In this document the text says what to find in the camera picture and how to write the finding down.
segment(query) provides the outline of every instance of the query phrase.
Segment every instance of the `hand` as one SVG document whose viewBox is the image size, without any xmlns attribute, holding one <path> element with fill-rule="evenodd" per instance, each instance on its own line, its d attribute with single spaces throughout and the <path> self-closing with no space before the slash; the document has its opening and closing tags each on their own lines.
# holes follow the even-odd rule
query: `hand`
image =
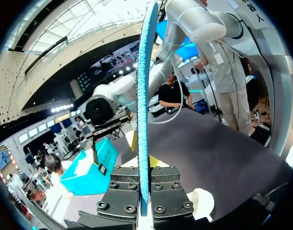
<svg viewBox="0 0 293 230">
<path fill-rule="evenodd" d="M 179 107 L 180 107 L 180 103 L 175 103 L 175 104 L 174 104 L 174 108 L 175 108 L 175 109 L 178 109 Z"/>
<path fill-rule="evenodd" d="M 199 70 L 204 69 L 203 63 L 196 64 L 195 67 L 198 68 Z"/>
<path fill-rule="evenodd" d="M 74 196 L 73 193 L 67 193 L 65 197 L 66 197 L 67 199 L 71 199 L 73 196 Z"/>
</svg>

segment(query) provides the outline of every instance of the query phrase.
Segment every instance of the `name badge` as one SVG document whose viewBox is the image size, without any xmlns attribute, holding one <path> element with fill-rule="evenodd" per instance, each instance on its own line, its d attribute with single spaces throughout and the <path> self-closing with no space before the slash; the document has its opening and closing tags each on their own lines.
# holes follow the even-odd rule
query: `name badge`
<svg viewBox="0 0 293 230">
<path fill-rule="evenodd" d="M 223 60 L 221 54 L 219 54 L 219 53 L 215 54 L 214 58 L 215 58 L 215 61 L 217 62 L 218 65 L 221 65 L 224 63 L 224 60 Z"/>
</svg>

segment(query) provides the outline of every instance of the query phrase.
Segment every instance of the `monitor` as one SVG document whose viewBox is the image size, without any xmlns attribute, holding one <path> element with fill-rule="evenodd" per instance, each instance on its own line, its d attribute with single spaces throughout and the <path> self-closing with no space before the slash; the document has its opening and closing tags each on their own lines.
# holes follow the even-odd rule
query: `monitor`
<svg viewBox="0 0 293 230">
<path fill-rule="evenodd" d="M 50 128 L 55 124 L 55 120 L 51 120 L 47 122 L 47 127 Z"/>
<path fill-rule="evenodd" d="M 31 129 L 29 132 L 29 137 L 34 137 L 37 134 L 37 128 Z"/>
<path fill-rule="evenodd" d="M 45 123 L 42 124 L 42 125 L 40 125 L 40 126 L 38 127 L 39 132 L 42 132 L 42 131 L 44 131 L 45 129 L 47 129 L 47 126 L 46 126 Z"/>
<path fill-rule="evenodd" d="M 24 133 L 24 134 L 22 134 L 21 136 L 18 137 L 18 141 L 20 142 L 20 144 L 24 143 L 27 140 L 28 140 L 27 133 Z"/>
</svg>

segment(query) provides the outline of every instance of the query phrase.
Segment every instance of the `ceiling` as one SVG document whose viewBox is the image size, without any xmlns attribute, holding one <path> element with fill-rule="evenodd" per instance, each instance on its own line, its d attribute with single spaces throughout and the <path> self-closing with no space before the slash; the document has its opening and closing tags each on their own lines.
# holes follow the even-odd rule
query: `ceiling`
<svg viewBox="0 0 293 230">
<path fill-rule="evenodd" d="M 71 41 L 95 29 L 140 22 L 150 2 L 161 5 L 162 0 L 40 0 L 17 24 L 6 47 L 43 52 L 65 36 Z"/>
</svg>

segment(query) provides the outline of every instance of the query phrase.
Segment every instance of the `dark hair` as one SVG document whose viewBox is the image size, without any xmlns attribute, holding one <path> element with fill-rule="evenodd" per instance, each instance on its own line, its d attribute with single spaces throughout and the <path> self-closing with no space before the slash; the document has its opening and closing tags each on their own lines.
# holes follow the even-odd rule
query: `dark hair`
<svg viewBox="0 0 293 230">
<path fill-rule="evenodd" d="M 62 168 L 60 158 L 54 153 L 46 155 L 45 166 L 49 171 L 54 173 L 56 173 Z"/>
<path fill-rule="evenodd" d="M 198 68 L 195 68 L 195 70 L 196 70 L 197 74 L 199 74 L 199 69 Z M 195 74 L 193 67 L 191 68 L 191 73 L 192 74 Z"/>
</svg>

